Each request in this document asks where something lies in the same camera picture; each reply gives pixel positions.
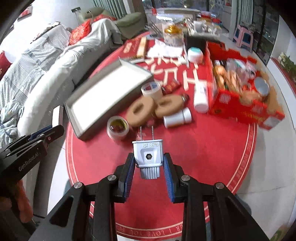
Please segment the plug prong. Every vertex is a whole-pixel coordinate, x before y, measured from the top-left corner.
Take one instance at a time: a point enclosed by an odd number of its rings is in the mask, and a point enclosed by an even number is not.
[[[152,126],[152,140],[154,140],[154,127]]]
[[[142,127],[140,126],[140,137],[141,137],[141,141],[143,140],[143,136],[142,136]]]

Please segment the red pillow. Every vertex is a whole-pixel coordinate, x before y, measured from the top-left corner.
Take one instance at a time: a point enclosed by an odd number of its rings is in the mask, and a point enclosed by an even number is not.
[[[11,63],[5,56],[5,52],[2,51],[0,53],[0,80],[2,79],[3,75],[6,73],[8,68],[11,66]]]
[[[73,45],[77,43],[79,40],[87,36],[90,32],[91,32],[91,20],[89,19],[72,31],[68,45]]]
[[[108,18],[108,19],[110,19],[110,20],[112,20],[112,21],[115,21],[115,20],[116,20],[116,18],[114,18],[114,17],[109,17],[109,16],[106,16],[106,15],[104,15],[104,14],[100,14],[99,16],[96,16],[96,17],[94,18],[94,22],[96,22],[96,21],[98,21],[98,20],[100,20],[100,19],[102,19],[102,18]]]

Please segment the power plug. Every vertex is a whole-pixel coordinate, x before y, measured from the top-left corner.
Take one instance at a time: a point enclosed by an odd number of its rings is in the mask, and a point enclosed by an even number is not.
[[[160,177],[160,169],[163,165],[163,140],[154,140],[152,126],[152,140],[143,140],[142,127],[140,127],[140,141],[133,141],[133,154],[140,168],[141,178],[156,179]]]

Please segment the plastic stool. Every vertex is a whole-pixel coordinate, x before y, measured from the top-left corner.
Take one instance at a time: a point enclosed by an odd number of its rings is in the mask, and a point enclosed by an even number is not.
[[[242,34],[241,34],[242,27],[238,24],[237,28],[235,29],[234,35],[233,35],[233,42],[236,42],[236,46],[240,45],[240,42],[242,40]]]
[[[254,40],[253,33],[243,27],[240,29],[240,32],[242,33],[242,38],[240,43],[237,42],[237,46],[241,48],[242,45],[244,45],[246,47],[249,47],[250,48],[249,51],[252,52],[253,40]]]

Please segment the brown donut-shaped object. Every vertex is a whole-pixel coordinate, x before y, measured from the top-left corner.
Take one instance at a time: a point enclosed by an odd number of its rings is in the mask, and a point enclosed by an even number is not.
[[[155,115],[157,118],[173,115],[184,108],[184,101],[181,95],[169,94],[157,101]]]
[[[155,107],[155,102],[151,97],[142,96],[128,108],[126,121],[132,127],[142,126],[152,117]]]

